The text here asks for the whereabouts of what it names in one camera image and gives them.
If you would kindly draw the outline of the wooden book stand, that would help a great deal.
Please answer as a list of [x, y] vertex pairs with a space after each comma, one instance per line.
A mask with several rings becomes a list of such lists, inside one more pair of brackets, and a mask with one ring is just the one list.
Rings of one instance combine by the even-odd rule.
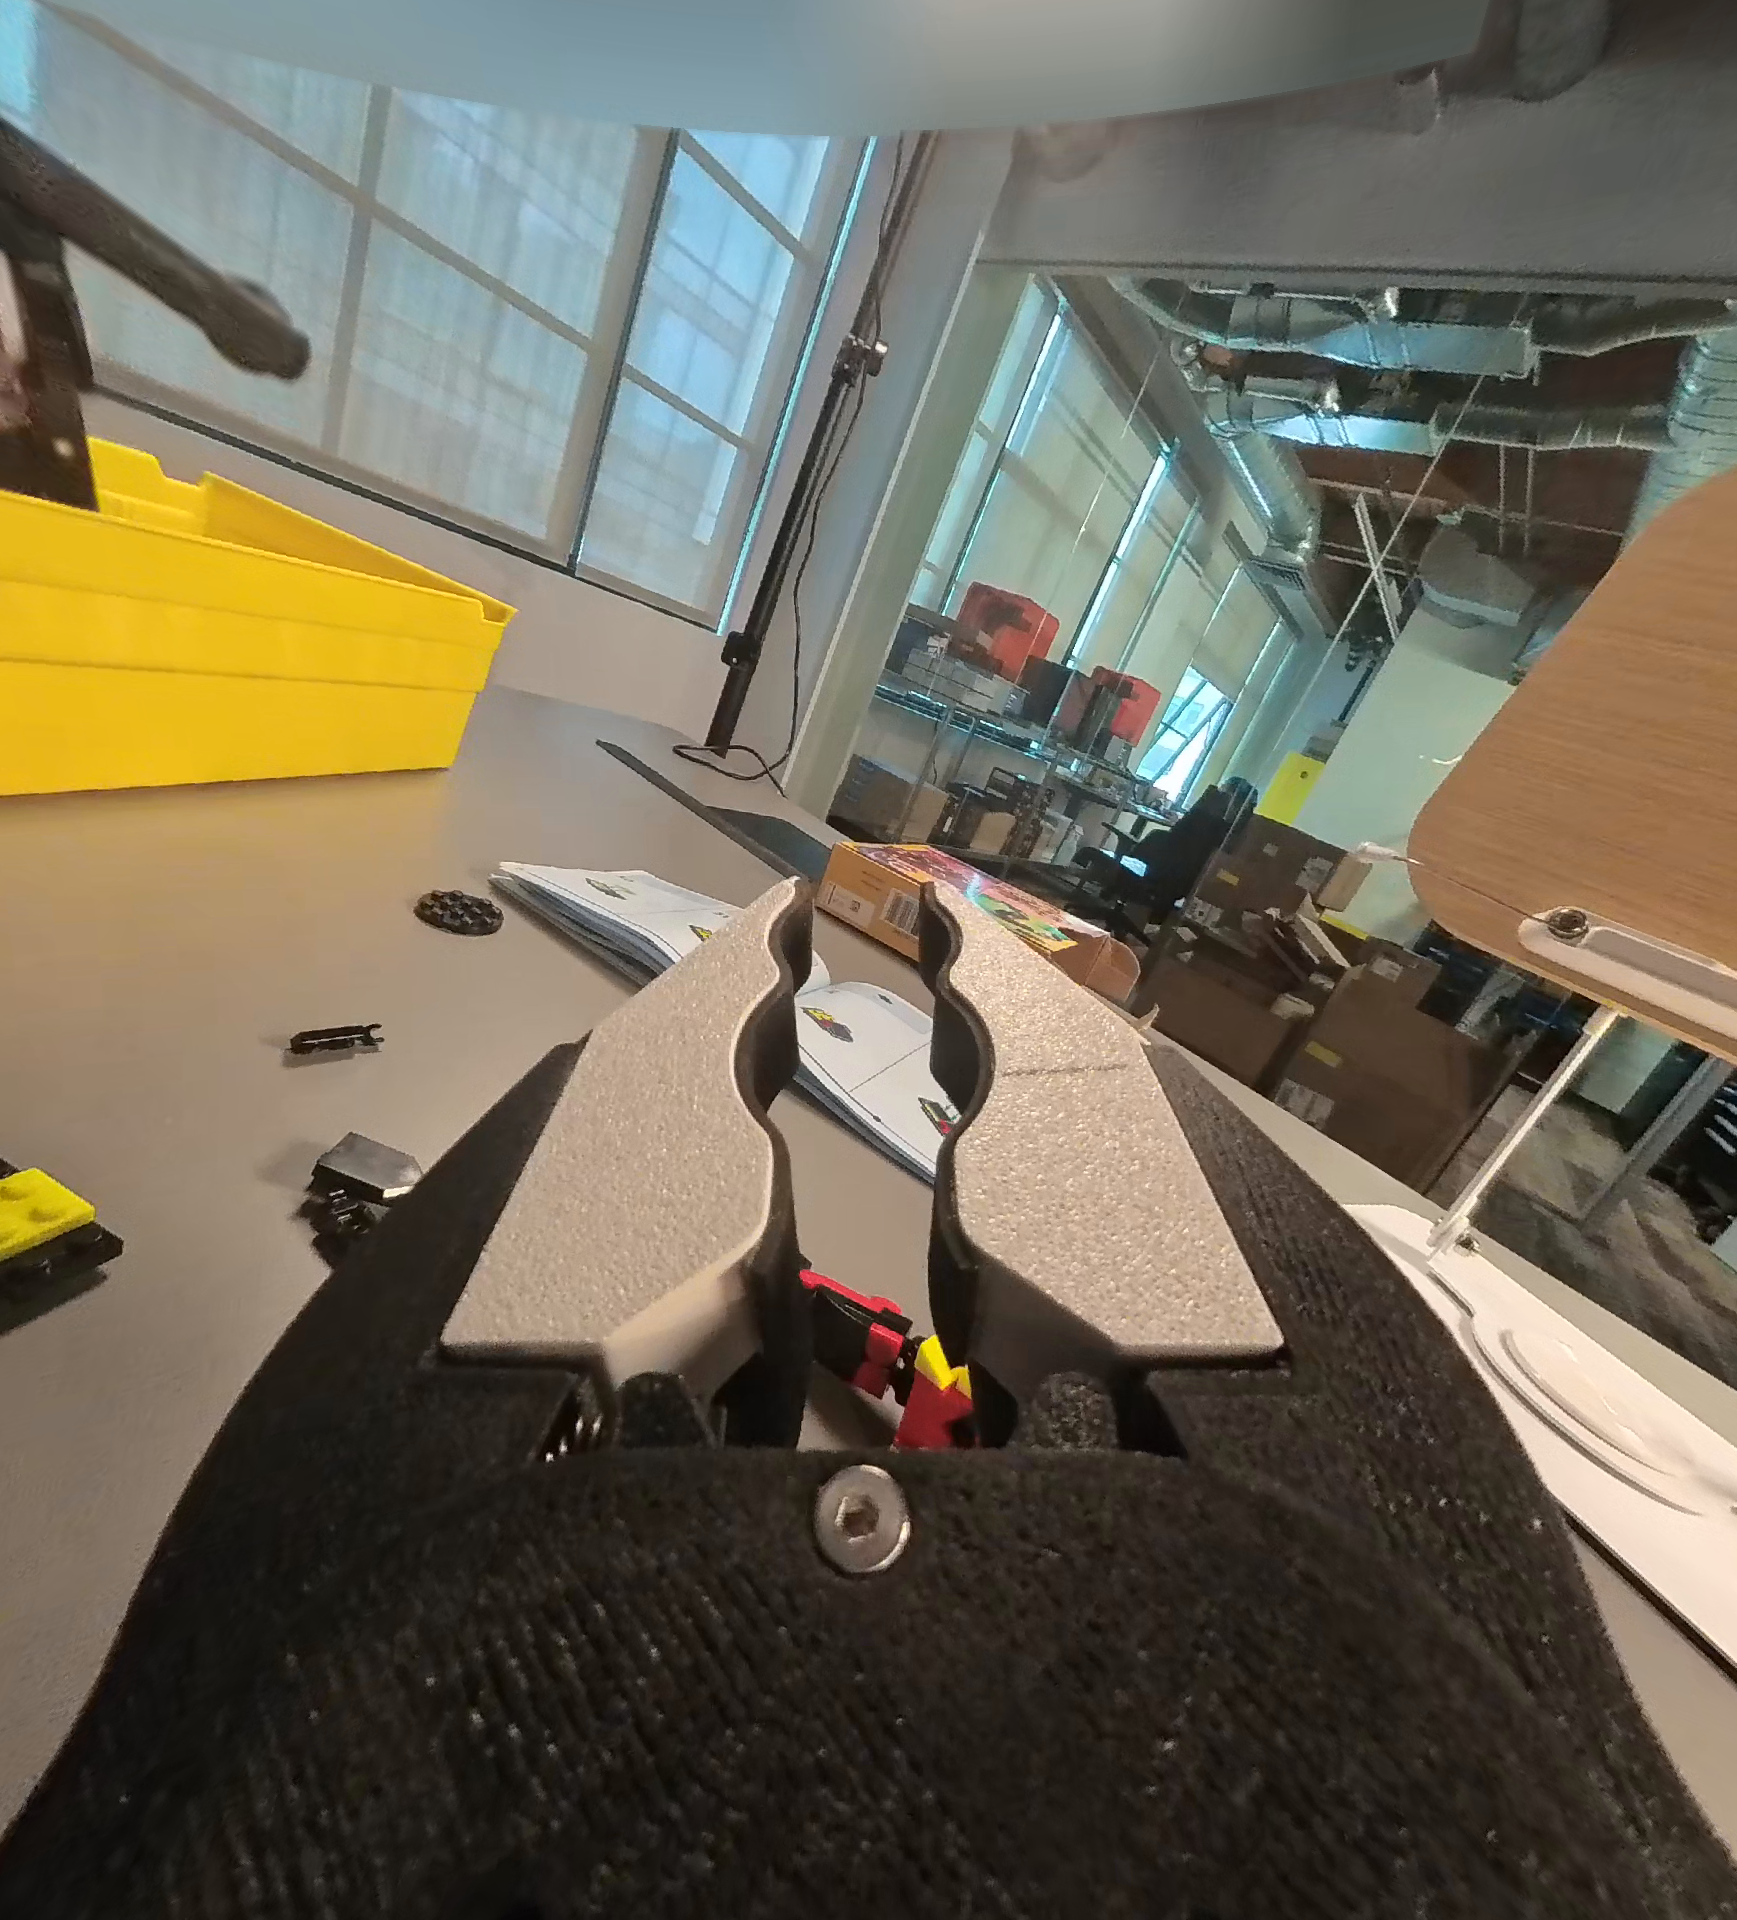
[[[1408, 832], [1459, 941], [1737, 1069], [1737, 468], [1634, 536]], [[1737, 1677], [1737, 1446], [1438, 1219], [1355, 1206], [1577, 1531]]]

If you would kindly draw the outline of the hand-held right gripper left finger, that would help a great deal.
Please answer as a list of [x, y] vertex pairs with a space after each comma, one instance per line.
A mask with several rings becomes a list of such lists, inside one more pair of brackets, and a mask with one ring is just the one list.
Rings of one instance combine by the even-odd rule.
[[446, 1358], [572, 1370], [782, 1363], [787, 1151], [812, 890], [740, 909], [576, 1051], [442, 1328]]

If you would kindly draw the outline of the large red black case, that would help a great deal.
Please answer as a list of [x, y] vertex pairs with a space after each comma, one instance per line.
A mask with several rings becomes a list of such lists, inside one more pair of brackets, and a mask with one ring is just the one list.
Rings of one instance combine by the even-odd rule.
[[1030, 596], [984, 583], [964, 588], [957, 628], [978, 646], [991, 673], [1021, 682], [1030, 660], [1046, 660], [1061, 620]]

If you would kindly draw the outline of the black upright stand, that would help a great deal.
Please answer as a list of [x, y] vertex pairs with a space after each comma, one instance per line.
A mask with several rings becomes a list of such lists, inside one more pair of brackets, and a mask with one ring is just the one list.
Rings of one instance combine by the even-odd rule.
[[884, 197], [876, 213], [875, 246], [869, 256], [857, 308], [833, 344], [829, 384], [816, 406], [782, 510], [776, 516], [774, 535], [761, 565], [759, 578], [738, 625], [733, 627], [723, 645], [724, 682], [717, 697], [705, 740], [699, 746], [705, 765], [718, 775], [735, 775], [738, 758], [753, 762], [756, 773], [736, 775], [736, 780], [743, 783], [774, 778], [774, 760], [770, 754], [743, 746], [736, 740], [738, 722], [753, 690], [766, 639], [790, 586], [790, 576], [812, 551], [814, 524], [819, 523], [821, 504], [831, 485], [833, 464], [845, 451], [848, 435], [845, 418], [848, 409], [864, 396], [866, 384], [878, 377], [880, 364], [884, 362], [884, 344], [880, 341], [880, 283], [884, 278], [889, 225], [894, 214], [894, 203], [901, 197], [910, 137], [894, 135], [889, 146], [891, 155], [883, 181]]

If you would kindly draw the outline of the metal storage shelf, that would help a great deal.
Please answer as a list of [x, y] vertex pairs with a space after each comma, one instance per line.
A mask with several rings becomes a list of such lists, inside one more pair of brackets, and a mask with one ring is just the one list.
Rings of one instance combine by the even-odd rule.
[[1112, 828], [1141, 835], [1180, 817], [1180, 802], [1137, 775], [1137, 746], [1108, 738], [1097, 751], [1085, 736], [1092, 666], [1057, 660], [1055, 645], [1021, 682], [987, 666], [953, 615], [902, 610], [833, 795], [833, 827], [1064, 865]]

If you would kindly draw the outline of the small yellow brick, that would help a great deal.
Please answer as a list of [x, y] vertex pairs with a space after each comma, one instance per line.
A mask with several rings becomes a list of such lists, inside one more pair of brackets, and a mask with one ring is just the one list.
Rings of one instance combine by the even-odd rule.
[[0, 1178], [0, 1261], [94, 1223], [92, 1203], [38, 1169]]

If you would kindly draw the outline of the yellow plastic bin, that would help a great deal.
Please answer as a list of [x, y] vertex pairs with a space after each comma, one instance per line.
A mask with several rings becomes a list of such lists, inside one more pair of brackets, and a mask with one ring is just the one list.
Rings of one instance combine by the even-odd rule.
[[515, 610], [212, 472], [89, 443], [0, 490], [0, 799], [449, 769]]

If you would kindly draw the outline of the red yellow black brick model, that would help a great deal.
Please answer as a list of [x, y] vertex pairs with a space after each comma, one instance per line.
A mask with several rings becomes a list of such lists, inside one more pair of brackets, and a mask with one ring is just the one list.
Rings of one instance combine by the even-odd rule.
[[816, 1369], [869, 1402], [893, 1402], [899, 1452], [977, 1448], [971, 1370], [951, 1365], [941, 1340], [914, 1331], [893, 1301], [858, 1293], [812, 1268], [800, 1272]]

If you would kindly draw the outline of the silver spiral ventilation duct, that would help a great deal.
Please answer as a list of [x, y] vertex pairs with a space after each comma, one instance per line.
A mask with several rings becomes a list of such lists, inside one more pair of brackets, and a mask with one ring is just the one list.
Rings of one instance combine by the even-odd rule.
[[1208, 360], [1212, 351], [1226, 355], [1239, 334], [1241, 291], [1157, 272], [1102, 281], [1141, 343], [1141, 395], [1155, 418], [1189, 426], [1191, 453], [1224, 467], [1272, 557], [1312, 563], [1321, 503], [1306, 470], [1287, 444], [1244, 420], [1239, 386]]

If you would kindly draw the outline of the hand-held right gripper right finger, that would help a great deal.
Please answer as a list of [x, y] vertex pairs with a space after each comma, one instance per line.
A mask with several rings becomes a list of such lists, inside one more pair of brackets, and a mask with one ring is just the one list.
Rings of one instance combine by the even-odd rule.
[[1265, 1369], [1284, 1336], [1138, 1028], [975, 900], [920, 903], [933, 1325], [977, 1372]]

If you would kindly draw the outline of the black office chair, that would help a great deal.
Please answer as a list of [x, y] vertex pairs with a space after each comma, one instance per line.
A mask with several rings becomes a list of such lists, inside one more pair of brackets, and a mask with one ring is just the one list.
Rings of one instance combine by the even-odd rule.
[[1191, 898], [1255, 799], [1247, 780], [1228, 778], [1203, 790], [1167, 828], [1110, 828], [1102, 846], [1076, 857], [1070, 911], [1118, 941], [1145, 945]]

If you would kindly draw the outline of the open instruction booklet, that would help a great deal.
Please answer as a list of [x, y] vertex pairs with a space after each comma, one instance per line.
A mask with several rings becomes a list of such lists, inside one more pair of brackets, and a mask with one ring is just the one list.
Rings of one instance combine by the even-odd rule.
[[[729, 903], [639, 870], [502, 862], [490, 886], [639, 983], [670, 970], [736, 918]], [[794, 1088], [931, 1187], [959, 1109], [928, 1069], [928, 1014], [883, 986], [834, 981], [816, 956], [793, 1022]]]

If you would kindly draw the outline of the large paned window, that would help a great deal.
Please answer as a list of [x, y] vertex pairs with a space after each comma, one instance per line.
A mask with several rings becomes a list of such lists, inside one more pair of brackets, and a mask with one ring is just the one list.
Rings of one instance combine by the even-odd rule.
[[111, 384], [718, 628], [873, 146], [469, 105], [0, 2], [0, 115], [304, 330], [71, 261]]

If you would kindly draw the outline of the orange cardboard toy box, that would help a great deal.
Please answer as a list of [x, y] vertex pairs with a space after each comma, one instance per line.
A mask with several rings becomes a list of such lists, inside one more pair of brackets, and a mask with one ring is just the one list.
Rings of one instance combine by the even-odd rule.
[[1141, 977], [1137, 955], [1094, 924], [928, 844], [838, 842], [814, 905], [833, 921], [899, 956], [920, 960], [922, 895], [941, 886], [971, 900], [1067, 978], [1114, 1005], [1128, 1005]]

